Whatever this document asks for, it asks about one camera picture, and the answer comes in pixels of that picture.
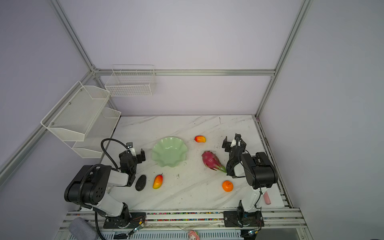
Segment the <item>pink dragon fruit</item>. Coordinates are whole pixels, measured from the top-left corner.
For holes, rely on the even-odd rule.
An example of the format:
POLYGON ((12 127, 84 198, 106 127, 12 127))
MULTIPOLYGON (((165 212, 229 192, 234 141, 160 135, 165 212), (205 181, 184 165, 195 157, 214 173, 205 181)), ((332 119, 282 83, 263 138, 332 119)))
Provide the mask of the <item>pink dragon fruit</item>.
POLYGON ((219 158, 211 151, 205 151, 202 154, 202 161, 204 165, 214 171, 221 171, 226 173, 227 170, 224 165, 220 162, 219 158))

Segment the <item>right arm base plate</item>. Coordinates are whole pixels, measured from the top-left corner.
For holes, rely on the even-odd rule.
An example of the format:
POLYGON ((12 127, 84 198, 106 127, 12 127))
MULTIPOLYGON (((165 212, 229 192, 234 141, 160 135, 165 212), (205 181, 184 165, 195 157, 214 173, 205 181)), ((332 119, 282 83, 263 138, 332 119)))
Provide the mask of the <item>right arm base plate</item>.
POLYGON ((244 212, 238 213, 237 211, 224 211, 224 224, 225 227, 264 227, 264 219, 261 211, 252 213, 244 212))

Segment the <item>black avocado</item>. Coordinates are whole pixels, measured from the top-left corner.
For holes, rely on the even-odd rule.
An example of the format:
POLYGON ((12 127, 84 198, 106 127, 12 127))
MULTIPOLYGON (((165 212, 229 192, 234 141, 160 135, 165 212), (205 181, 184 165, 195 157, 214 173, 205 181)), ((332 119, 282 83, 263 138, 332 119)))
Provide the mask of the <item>black avocado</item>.
POLYGON ((138 192, 142 191, 146 186, 146 182, 147 182, 147 176, 141 175, 136 182, 135 189, 138 192))

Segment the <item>small red yellow mango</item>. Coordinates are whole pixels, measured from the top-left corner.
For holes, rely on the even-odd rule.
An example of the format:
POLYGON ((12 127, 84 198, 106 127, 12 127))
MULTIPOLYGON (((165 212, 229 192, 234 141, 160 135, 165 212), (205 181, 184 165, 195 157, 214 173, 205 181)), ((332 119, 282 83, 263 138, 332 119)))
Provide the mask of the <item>small red yellow mango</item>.
POLYGON ((195 141, 197 143, 205 143, 207 140, 206 140, 206 138, 204 136, 196 136, 195 137, 195 141))

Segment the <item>large red yellow mango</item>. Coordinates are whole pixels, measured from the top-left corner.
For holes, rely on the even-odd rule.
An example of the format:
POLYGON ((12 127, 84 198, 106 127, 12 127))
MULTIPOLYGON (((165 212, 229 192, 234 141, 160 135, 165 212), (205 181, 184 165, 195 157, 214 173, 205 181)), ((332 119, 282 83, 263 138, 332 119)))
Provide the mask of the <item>large red yellow mango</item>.
POLYGON ((160 175, 157 175, 154 179, 154 182, 153 182, 153 189, 159 189, 162 184, 163 184, 163 175, 160 174, 160 175))

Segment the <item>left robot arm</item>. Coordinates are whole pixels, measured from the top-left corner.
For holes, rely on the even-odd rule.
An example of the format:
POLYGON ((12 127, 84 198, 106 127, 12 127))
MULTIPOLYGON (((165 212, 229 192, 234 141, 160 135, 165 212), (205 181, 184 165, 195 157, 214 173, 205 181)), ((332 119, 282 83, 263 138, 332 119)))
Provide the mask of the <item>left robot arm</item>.
POLYGON ((137 153, 133 143, 124 144, 113 138, 103 139, 101 149, 113 166, 84 165, 67 186, 64 199, 66 202, 92 210, 110 221, 127 225, 134 219, 128 205, 110 196, 107 187, 131 187, 136 179, 138 164, 146 160, 145 151, 141 149, 137 153), (125 148, 119 154, 119 166, 106 151, 105 142, 116 142, 125 148))

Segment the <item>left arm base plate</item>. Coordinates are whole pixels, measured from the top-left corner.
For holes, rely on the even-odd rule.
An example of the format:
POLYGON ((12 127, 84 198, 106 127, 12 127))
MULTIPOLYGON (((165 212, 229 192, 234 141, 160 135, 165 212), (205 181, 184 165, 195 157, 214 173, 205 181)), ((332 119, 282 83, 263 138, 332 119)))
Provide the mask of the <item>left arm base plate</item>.
POLYGON ((106 217, 104 229, 134 229, 139 223, 144 223, 147 214, 145 212, 129 213, 127 216, 106 217))

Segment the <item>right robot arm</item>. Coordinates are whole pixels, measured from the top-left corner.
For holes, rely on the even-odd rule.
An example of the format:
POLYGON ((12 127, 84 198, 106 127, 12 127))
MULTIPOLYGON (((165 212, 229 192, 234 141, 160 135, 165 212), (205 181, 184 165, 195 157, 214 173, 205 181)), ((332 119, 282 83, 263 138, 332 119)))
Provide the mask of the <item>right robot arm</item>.
POLYGON ((268 190, 278 182, 278 174, 267 154, 257 152, 251 155, 246 149, 246 142, 240 134, 235 134, 232 141, 224 139, 222 148, 229 153, 226 164, 227 175, 245 178, 252 192, 239 202, 239 210, 244 213, 260 211, 262 203, 272 203, 268 190))

